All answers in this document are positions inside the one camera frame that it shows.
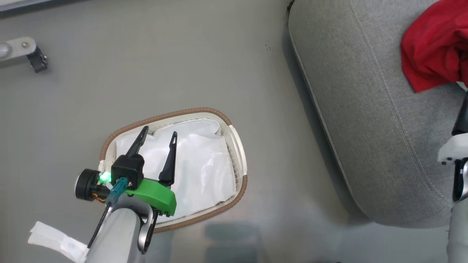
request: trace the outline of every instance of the gray floor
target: gray floor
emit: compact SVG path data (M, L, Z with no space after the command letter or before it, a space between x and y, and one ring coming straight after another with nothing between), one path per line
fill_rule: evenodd
M50 69L0 64L2 262L67 262L28 245L39 220L87 242L103 207L75 199L114 130L212 107L247 154L240 203L155 235L147 262L446 262L448 227L365 222L333 165L287 32L285 0L88 0L0 15Z

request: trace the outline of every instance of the gray fabric cushion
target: gray fabric cushion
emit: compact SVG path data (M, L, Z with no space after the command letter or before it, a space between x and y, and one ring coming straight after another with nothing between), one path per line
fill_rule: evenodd
M463 91L415 94L401 71L400 40L430 5L297 0L289 29L340 169L362 211L402 227L446 225L453 166L437 163Z

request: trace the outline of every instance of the green plastic part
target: green plastic part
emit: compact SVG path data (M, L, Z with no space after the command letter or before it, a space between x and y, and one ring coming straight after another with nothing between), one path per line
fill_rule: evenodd
M176 195L158 181L143 178L136 190L126 190L125 193L135 195L141 201L171 216L176 211Z

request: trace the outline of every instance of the white plastic bag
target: white plastic bag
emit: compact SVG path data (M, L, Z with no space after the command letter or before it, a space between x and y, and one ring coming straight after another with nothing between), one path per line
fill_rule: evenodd
M139 154L145 159L143 175L158 180L169 154L172 133L177 132L175 157L175 193L177 208L169 221L210 208L235 194L234 172L220 125L199 119L170 125L147 135ZM117 156L126 154L138 133L117 140Z

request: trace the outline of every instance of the basket handle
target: basket handle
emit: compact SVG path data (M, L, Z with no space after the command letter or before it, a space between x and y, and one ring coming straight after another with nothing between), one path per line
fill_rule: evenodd
M239 137L239 134L237 133L237 130L234 128L234 126L230 125L229 128L231 129L231 134L234 136L234 147L236 148L236 151L239 153L239 163L242 166L242 175L247 174L247 159L245 158L245 151L244 151L244 146L242 145L241 138Z

